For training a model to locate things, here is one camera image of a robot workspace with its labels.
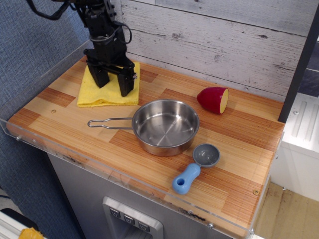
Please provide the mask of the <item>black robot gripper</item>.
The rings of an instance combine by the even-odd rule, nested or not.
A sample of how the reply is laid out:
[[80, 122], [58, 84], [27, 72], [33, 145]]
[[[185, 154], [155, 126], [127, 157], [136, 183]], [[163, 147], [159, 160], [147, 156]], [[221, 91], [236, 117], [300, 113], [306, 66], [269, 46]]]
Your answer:
[[84, 50], [87, 56], [89, 71], [99, 88], [109, 83], [108, 74], [118, 75], [121, 96], [125, 97], [134, 89], [136, 74], [134, 63], [126, 57], [127, 44], [123, 28], [129, 28], [123, 23], [115, 23], [104, 29], [99, 36], [90, 36], [94, 48]]

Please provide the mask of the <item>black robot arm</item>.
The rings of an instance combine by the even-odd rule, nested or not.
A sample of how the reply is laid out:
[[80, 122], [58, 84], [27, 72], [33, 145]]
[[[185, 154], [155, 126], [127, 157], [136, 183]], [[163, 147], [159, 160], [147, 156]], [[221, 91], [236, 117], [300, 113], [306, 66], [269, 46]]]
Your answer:
[[105, 86], [110, 81], [108, 74], [115, 74], [121, 95], [127, 96], [133, 90], [136, 78], [135, 65], [126, 57], [132, 32], [129, 32], [130, 39], [126, 40], [124, 28], [129, 27], [115, 20], [117, 13], [109, 0], [65, 0], [52, 19], [59, 19], [68, 7], [77, 11], [89, 30], [94, 48], [84, 50], [84, 54], [96, 85], [99, 88]]

